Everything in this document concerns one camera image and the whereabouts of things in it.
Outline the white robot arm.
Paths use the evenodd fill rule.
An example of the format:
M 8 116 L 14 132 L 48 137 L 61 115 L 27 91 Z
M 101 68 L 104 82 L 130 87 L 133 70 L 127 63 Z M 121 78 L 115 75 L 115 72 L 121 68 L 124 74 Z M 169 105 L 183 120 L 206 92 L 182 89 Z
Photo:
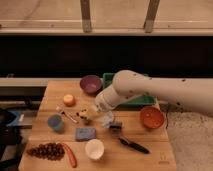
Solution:
M 141 95 L 213 117 L 213 78 L 154 78 L 131 70 L 117 72 L 112 83 L 78 115 L 95 120 Z

